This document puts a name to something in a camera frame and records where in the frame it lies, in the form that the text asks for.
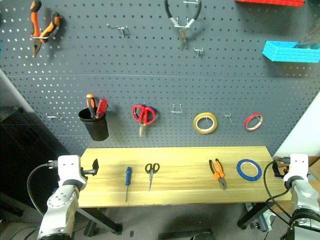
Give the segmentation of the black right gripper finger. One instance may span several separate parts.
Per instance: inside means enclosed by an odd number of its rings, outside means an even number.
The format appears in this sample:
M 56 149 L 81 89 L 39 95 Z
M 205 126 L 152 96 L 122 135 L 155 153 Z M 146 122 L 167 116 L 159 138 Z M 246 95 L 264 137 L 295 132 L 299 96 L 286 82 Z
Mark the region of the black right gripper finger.
M 281 173 L 280 173 L 280 171 L 279 171 L 278 163 L 277 163 L 276 160 L 274 160 L 274 161 L 272 162 L 272 170 L 273 170 L 274 176 L 275 176 L 276 178 L 281 178 L 281 177 L 282 177 L 282 175 L 281 175 Z

